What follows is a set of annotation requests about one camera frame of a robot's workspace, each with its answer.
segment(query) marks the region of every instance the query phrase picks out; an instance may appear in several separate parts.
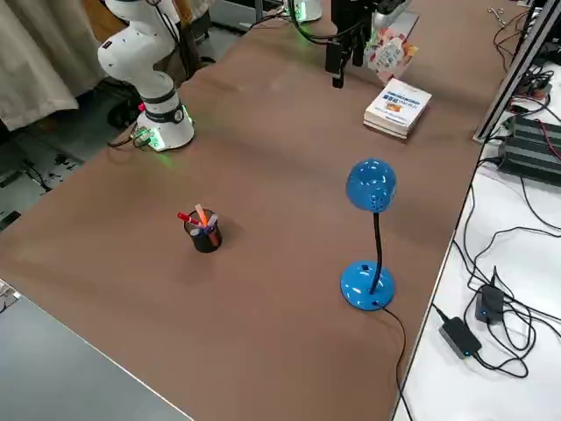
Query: white table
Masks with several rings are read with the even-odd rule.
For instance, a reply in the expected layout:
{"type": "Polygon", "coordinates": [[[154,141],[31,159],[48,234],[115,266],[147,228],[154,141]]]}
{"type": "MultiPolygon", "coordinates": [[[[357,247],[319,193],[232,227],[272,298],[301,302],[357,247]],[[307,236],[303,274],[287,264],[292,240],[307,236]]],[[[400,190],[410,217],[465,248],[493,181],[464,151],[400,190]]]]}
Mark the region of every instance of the white table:
{"type": "MultiPolygon", "coordinates": [[[[521,103],[529,109],[537,105],[521,103]]],[[[561,117],[561,72],[553,78],[550,107],[561,117]]],[[[546,123],[557,123],[547,111],[533,116],[546,123]]],[[[496,148],[487,146],[484,156],[494,156],[496,148]]],[[[467,248],[473,257],[501,229],[517,225],[554,232],[541,224],[530,212],[522,195],[517,177],[503,175],[492,164],[480,168],[473,179],[476,210],[467,229],[467,248]]],[[[561,226],[561,189],[539,182],[526,181],[529,200],[536,212],[551,224],[561,226]]],[[[454,238],[462,245],[465,219],[472,207],[468,200],[454,238]]],[[[561,239],[528,232],[512,232],[500,236],[488,253],[478,260],[478,266],[488,278],[493,266],[501,278],[525,304],[561,317],[561,239]]],[[[451,244],[444,258],[439,282],[435,287],[434,303],[448,317],[462,317],[473,297],[466,283],[468,272],[455,246],[451,244]]],[[[468,324],[478,336],[480,354],[492,364],[508,358],[478,322],[474,306],[468,312],[468,324]]],[[[518,332],[527,329],[514,317],[508,326],[518,332]]],[[[448,347],[438,328],[441,318],[429,308],[426,324],[418,338],[417,348],[404,384],[405,397],[415,421],[558,421],[561,419],[561,341],[549,327],[535,323],[537,341],[525,360],[529,367],[526,379],[515,379],[482,368],[476,360],[460,360],[448,347]]],[[[551,322],[561,330],[561,324],[551,322]]],[[[506,342],[501,326],[494,328],[506,342]]],[[[521,336],[513,335],[515,340],[521,336]]],[[[409,421],[402,403],[394,421],[409,421]]]]}

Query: orange marker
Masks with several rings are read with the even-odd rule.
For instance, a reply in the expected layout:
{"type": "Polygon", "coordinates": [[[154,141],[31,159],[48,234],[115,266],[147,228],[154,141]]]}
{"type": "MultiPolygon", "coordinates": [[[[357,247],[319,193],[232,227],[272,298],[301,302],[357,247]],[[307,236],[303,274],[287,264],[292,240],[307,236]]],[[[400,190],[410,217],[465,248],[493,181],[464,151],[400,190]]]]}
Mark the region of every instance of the orange marker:
{"type": "Polygon", "coordinates": [[[196,213],[199,214],[199,218],[201,219],[202,224],[206,226],[206,224],[208,223],[207,216],[204,213],[204,209],[202,208],[200,203],[195,205],[195,210],[196,213]]]}

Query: electronic device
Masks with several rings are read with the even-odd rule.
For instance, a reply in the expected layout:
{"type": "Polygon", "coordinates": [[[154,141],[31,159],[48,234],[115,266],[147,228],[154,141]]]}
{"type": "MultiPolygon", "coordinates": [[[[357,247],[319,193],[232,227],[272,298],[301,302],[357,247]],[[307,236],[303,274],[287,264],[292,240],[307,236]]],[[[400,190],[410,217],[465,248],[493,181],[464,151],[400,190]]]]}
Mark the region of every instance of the electronic device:
{"type": "Polygon", "coordinates": [[[499,146],[499,171],[561,186],[561,126],[514,116],[509,129],[499,146]]]}
{"type": "Polygon", "coordinates": [[[493,285],[483,285],[475,301],[475,318],[496,325],[502,322],[505,293],[493,285]]]}
{"type": "Polygon", "coordinates": [[[379,215],[395,194],[394,170],[384,161],[373,158],[359,162],[347,178],[346,195],[357,208],[373,213],[378,261],[358,260],[341,276],[341,292],[347,302],[360,310],[386,307],[394,296],[394,278],[382,267],[382,244],[379,215]]]}
{"type": "Polygon", "coordinates": [[[153,69],[179,42],[173,0],[106,0],[105,5],[129,22],[99,47],[97,58],[108,75],[130,83],[144,102],[133,136],[156,151],[186,145],[195,135],[192,120],[172,78],[153,69]]]}
{"type": "Polygon", "coordinates": [[[456,355],[462,360],[481,349],[481,343],[470,332],[461,318],[450,318],[438,330],[456,355]]]}
{"type": "Polygon", "coordinates": [[[331,1],[331,21],[337,27],[337,40],[327,44],[325,70],[333,75],[334,87],[343,87],[344,68],[351,58],[353,66],[362,66],[371,34],[389,27],[410,3],[411,0],[331,1]]]}

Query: pen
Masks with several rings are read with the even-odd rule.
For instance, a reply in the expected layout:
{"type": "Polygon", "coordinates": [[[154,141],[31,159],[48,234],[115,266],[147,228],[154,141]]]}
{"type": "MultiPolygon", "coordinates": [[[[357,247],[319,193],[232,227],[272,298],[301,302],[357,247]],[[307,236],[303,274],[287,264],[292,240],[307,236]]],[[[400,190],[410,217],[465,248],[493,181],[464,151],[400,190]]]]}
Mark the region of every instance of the pen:
{"type": "Polygon", "coordinates": [[[197,221],[196,219],[190,217],[189,215],[185,215],[183,212],[179,212],[177,214],[177,217],[181,220],[181,221],[185,221],[185,222],[189,222],[190,224],[193,224],[195,226],[203,226],[201,221],[197,221]]]}

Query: lamp base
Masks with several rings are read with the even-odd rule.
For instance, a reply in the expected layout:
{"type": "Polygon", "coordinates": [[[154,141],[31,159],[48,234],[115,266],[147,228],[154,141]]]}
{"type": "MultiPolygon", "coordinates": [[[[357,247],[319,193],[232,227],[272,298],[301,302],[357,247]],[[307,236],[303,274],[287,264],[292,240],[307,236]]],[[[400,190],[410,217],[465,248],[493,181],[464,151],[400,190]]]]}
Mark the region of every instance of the lamp base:
{"type": "Polygon", "coordinates": [[[386,307],[394,297],[394,278],[386,268],[382,268],[376,290],[370,294],[377,266],[373,260],[357,260],[347,266],[341,276],[344,299],[359,310],[379,310],[386,307]]]}

